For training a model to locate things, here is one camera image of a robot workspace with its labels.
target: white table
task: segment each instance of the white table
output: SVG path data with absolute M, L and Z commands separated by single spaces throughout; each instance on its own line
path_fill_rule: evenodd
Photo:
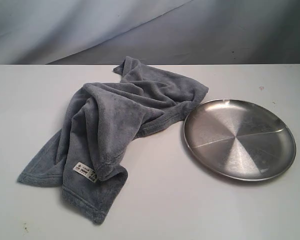
M 204 101 L 246 100 L 278 115 L 297 154 L 273 181 L 243 183 L 201 167 L 179 122 L 128 146 L 128 180 L 100 226 L 65 204 L 59 187 L 16 183 L 61 128 L 74 92 L 119 81 L 113 67 L 0 65 L 0 239 L 300 240 L 300 65 L 157 66 L 208 86 Z

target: round metal tray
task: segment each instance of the round metal tray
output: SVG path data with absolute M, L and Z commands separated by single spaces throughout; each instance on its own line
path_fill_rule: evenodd
M 284 173 L 296 156 L 289 128 L 269 110 L 240 100 L 213 100 L 185 119 L 185 142 L 211 170 L 243 181 Z

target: towel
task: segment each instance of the towel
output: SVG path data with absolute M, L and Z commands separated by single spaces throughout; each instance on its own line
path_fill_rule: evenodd
M 126 57 L 114 68 L 120 83 L 86 83 L 72 97 L 62 129 L 25 167 L 17 181 L 62 186 L 62 197 L 101 224 L 128 172 L 120 165 L 134 139 L 182 121 L 208 88 L 194 79 Z

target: microfiber towel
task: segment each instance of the microfiber towel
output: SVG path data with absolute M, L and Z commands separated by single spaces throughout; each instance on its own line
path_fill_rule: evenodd
M 18 177 L 27 185 L 62 186 L 64 200 L 96 224 L 127 180 L 120 165 L 127 145 L 184 120 L 208 92 L 194 79 L 128 56 L 113 71 L 120 83 L 86 83 L 74 94 L 62 129 Z M 83 173 L 78 165 L 86 166 Z

